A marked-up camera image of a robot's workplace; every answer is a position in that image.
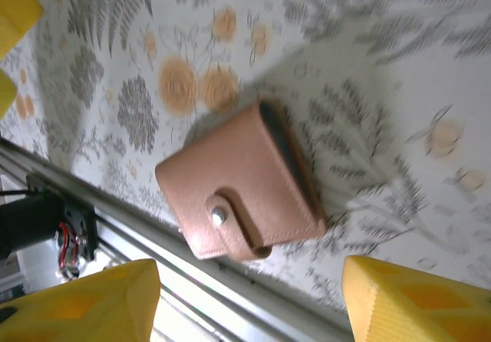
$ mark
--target metal snap button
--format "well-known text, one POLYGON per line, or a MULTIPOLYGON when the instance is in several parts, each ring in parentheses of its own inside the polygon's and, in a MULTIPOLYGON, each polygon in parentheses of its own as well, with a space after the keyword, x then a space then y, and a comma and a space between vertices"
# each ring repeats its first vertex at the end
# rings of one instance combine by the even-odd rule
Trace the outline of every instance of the metal snap button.
POLYGON ((212 221, 214 225, 222 225, 226 219, 227 214, 225 213, 225 210, 223 210, 219 206, 216 206, 212 209, 212 221))

